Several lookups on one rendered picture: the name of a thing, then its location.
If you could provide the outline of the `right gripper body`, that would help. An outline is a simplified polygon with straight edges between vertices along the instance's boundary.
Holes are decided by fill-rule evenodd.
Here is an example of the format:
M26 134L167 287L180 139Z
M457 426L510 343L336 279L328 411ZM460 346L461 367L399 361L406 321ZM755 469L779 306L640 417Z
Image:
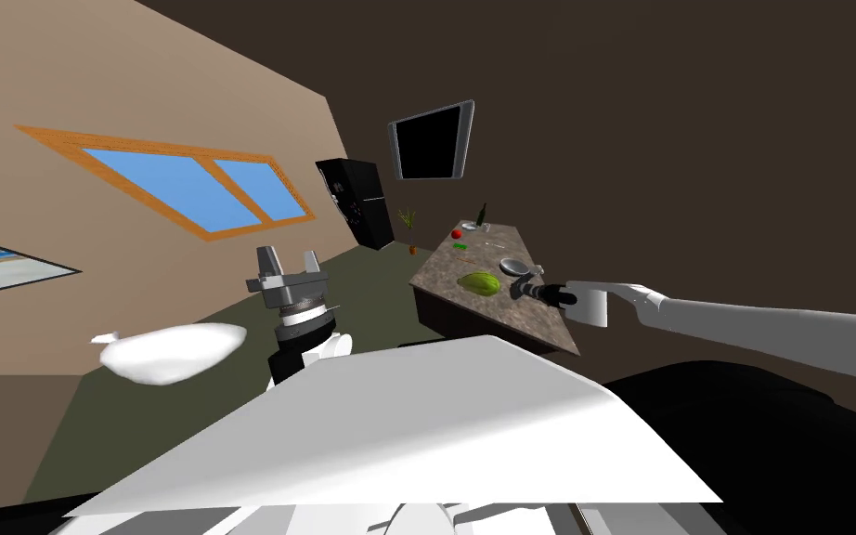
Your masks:
M519 300L526 296L543 301L543 284L538 284L536 280L541 275L542 272L540 270L532 270L517 278L510 286L511 299Z

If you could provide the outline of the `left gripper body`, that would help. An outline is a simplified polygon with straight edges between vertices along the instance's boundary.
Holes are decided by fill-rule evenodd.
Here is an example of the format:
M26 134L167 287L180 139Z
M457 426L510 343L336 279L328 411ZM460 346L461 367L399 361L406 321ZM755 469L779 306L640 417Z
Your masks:
M267 308L291 306L327 292L325 271L277 275L246 280L249 293L260 292Z

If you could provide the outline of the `green melon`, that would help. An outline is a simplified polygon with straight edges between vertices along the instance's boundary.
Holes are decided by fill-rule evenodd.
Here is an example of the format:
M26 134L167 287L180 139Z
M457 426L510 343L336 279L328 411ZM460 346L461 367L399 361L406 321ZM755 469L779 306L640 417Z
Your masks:
M456 282L466 291L483 297L491 297L500 292L499 279L490 272L477 271L464 275Z

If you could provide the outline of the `brown stone-top table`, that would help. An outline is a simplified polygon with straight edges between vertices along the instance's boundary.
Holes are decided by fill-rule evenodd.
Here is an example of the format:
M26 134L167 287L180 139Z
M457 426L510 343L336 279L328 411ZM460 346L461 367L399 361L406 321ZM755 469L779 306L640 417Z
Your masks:
M457 249L457 241L466 249ZM534 265L516 227L493 224L486 231L466 231L459 240L445 236L409 281L420 322L446 338L489 334L536 355L554 351L578 355L558 309L530 297L511 298L513 278L499 268L508 257ZM498 294L480 296L457 283L480 271L499 280Z

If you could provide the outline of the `black refrigerator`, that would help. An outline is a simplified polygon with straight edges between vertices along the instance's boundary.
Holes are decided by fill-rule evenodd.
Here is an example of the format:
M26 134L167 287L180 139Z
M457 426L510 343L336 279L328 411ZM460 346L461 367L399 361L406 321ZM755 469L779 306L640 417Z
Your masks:
M395 240L376 163L337 158L316 167L359 245L380 251Z

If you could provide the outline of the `potted plant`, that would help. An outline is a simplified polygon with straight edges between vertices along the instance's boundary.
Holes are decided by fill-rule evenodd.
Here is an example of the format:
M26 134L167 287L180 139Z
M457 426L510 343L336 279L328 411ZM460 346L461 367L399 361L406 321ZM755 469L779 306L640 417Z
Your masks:
M411 211L410 208L406 208L405 211L401 211L398 209L398 217L401 219L403 224L405 225L408 233L408 253L411 255L416 255L418 253L418 247L414 243L414 234L413 234L413 225L414 225L414 217L415 212Z

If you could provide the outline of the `orange-framed window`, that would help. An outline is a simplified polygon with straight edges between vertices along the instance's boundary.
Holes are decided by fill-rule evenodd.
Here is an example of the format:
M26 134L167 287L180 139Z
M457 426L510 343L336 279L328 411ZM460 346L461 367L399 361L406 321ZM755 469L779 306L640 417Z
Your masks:
M19 130L203 241L315 218L270 155L28 125Z

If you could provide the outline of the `white oval shape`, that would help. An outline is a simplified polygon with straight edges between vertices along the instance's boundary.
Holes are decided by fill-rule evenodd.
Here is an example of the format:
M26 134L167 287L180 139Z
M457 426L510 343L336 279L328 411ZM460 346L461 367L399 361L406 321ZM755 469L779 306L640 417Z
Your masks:
M99 360L115 374L141 385L172 385L219 364L246 335L237 324L193 323L130 337L101 334L92 343L104 346Z

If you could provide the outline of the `grey-framed black screen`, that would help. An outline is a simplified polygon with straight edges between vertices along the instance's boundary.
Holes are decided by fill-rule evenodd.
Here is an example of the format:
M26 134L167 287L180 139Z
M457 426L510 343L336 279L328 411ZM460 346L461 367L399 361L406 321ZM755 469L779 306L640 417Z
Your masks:
M388 124L396 178L450 180L464 175L474 101L427 111Z

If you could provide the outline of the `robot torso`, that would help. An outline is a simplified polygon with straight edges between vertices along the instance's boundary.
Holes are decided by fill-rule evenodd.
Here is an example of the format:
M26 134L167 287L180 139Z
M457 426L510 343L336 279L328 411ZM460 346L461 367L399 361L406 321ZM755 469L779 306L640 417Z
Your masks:
M505 504L716 503L618 395L494 336L320 359L50 535L521 535Z

